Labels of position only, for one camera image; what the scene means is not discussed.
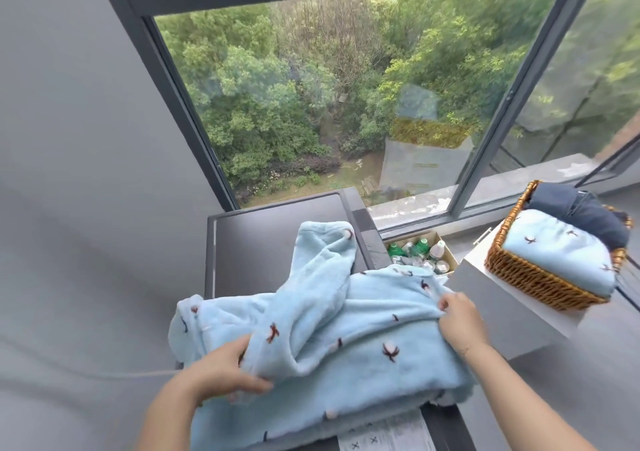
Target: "navy blue fabric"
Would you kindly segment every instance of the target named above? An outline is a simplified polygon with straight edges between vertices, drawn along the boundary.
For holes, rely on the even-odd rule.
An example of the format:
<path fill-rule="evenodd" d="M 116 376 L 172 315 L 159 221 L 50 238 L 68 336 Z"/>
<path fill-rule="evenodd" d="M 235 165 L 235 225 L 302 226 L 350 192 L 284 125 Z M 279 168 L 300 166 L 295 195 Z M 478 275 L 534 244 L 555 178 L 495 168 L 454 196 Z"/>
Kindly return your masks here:
<path fill-rule="evenodd" d="M 609 251 L 627 247 L 627 214 L 607 210 L 595 195 L 569 185 L 541 182 L 525 209 L 544 212 L 598 237 Z"/>

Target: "black table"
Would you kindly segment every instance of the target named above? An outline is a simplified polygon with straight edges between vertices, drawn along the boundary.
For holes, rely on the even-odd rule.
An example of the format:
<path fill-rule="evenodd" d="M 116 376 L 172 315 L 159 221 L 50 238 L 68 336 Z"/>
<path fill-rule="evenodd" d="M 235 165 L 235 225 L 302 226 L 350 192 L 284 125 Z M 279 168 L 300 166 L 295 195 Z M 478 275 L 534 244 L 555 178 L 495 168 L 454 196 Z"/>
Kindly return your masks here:
<path fill-rule="evenodd" d="M 358 191 L 336 190 L 209 217 L 204 298 L 276 291 L 289 277 L 300 224 L 309 220 L 351 223 L 358 243 L 353 272 L 391 264 Z M 238 270 L 247 261 L 252 270 Z M 425 404 L 421 411 L 438 451 L 475 451 L 457 406 Z M 298 449 L 337 451 L 339 447 L 333 437 Z"/>

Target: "window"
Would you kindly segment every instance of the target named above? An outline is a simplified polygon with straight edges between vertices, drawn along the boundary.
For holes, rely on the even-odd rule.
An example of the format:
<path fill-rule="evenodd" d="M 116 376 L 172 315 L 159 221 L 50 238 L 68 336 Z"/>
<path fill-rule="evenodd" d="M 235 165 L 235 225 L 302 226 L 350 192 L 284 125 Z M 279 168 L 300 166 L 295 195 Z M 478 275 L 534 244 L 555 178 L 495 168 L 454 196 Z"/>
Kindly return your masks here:
<path fill-rule="evenodd" d="M 468 205 L 579 179 L 640 133 L 640 0 L 587 0 Z"/>
<path fill-rule="evenodd" d="M 385 214 L 418 194 L 416 218 L 449 208 L 553 3 L 286 0 L 167 15 L 156 23 L 242 207 L 355 186 L 385 225 Z M 634 16 L 628 11 L 625 18 Z M 632 55 L 620 53 L 603 75 L 631 75 L 635 67 L 625 62 L 633 64 Z M 564 57 L 573 71 L 574 55 Z M 579 118 L 568 111 L 558 118 L 558 109 L 569 108 L 557 104 L 552 72 L 534 96 L 542 104 L 527 105 L 487 175 L 602 149 L 604 133 L 573 148 L 575 130 L 591 129 L 576 121 L 594 109 L 604 113 L 582 106 Z M 576 95 L 581 79 L 575 78 Z M 536 156 L 524 152 L 533 143 L 526 136 L 544 138 L 547 147 Z"/>

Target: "window frame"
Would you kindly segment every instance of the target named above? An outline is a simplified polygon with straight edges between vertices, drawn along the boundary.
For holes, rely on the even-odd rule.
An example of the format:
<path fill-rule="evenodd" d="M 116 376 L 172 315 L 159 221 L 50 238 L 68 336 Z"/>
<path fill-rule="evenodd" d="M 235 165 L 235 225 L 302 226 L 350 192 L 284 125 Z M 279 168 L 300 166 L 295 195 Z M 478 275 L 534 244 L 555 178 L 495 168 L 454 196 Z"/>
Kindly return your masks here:
<path fill-rule="evenodd" d="M 187 93 L 172 57 L 154 20 L 155 15 L 209 10 L 274 0 L 109 0 L 120 18 L 140 58 L 149 71 L 167 107 L 193 152 L 209 185 L 225 212 L 239 210 L 220 162 L 208 140 L 199 116 Z M 488 125 L 473 157 L 463 170 L 460 183 L 447 211 L 415 222 L 384 228 L 383 237 L 398 237 L 434 226 L 498 211 L 513 204 L 513 197 L 495 200 L 478 207 L 465 207 L 484 168 L 502 146 L 514 121 L 529 99 L 567 30 L 586 0 L 555 0 L 538 30 L 512 84 Z"/>

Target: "hand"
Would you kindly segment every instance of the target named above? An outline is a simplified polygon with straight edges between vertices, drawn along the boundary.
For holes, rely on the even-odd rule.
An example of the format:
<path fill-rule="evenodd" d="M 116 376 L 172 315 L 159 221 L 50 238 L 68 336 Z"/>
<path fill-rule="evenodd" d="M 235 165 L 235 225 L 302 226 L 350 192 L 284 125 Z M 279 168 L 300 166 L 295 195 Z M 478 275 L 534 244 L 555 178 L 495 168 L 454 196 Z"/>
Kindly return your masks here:
<path fill-rule="evenodd" d="M 213 350 L 193 365 L 179 372 L 174 378 L 203 400 L 226 395 L 236 390 L 263 393 L 272 389 L 273 384 L 240 370 L 240 360 L 251 339 L 245 334 L 233 342 Z"/>
<path fill-rule="evenodd" d="M 447 312 L 438 322 L 440 332 L 460 355 L 476 345 L 491 344 L 484 321 L 467 295 L 446 293 L 440 298 L 438 308 Z"/>

